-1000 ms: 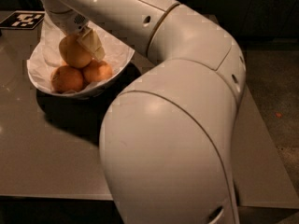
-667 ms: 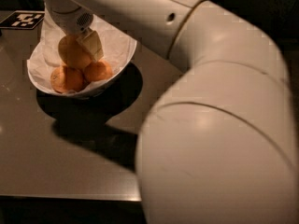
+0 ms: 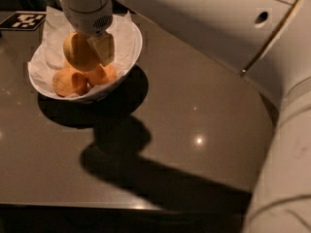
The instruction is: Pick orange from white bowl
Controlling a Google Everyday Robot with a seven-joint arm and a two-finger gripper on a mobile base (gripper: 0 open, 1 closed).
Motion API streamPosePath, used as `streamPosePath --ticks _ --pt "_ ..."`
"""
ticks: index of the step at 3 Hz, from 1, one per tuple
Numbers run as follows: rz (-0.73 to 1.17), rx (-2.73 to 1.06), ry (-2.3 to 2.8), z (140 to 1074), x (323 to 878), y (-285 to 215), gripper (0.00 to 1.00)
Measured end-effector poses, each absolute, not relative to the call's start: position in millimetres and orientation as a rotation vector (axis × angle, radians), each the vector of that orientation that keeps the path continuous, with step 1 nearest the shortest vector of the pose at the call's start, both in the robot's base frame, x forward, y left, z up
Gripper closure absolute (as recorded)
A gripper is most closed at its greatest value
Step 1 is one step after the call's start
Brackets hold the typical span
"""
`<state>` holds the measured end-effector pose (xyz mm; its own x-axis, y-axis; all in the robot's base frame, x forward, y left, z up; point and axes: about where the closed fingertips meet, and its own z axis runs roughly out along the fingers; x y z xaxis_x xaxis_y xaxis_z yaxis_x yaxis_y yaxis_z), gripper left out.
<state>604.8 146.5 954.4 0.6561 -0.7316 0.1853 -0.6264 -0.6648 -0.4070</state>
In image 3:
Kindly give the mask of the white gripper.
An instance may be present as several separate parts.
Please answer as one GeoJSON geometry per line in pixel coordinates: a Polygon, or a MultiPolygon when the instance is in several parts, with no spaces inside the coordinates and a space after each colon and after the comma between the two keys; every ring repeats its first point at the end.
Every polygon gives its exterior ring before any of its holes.
{"type": "Polygon", "coordinates": [[[113,21],[111,0],[59,0],[66,18],[73,28],[85,35],[96,35],[87,39],[88,44],[103,66],[115,58],[114,36],[104,32],[113,21]]]}

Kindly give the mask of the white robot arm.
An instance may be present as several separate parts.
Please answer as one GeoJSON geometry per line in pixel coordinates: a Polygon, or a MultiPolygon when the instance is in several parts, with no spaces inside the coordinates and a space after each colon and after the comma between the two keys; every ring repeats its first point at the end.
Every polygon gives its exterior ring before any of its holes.
{"type": "MultiPolygon", "coordinates": [[[[279,119],[241,233],[310,233],[311,0],[116,0],[252,83],[279,119]]],[[[110,0],[60,0],[92,33],[110,0]]]]}

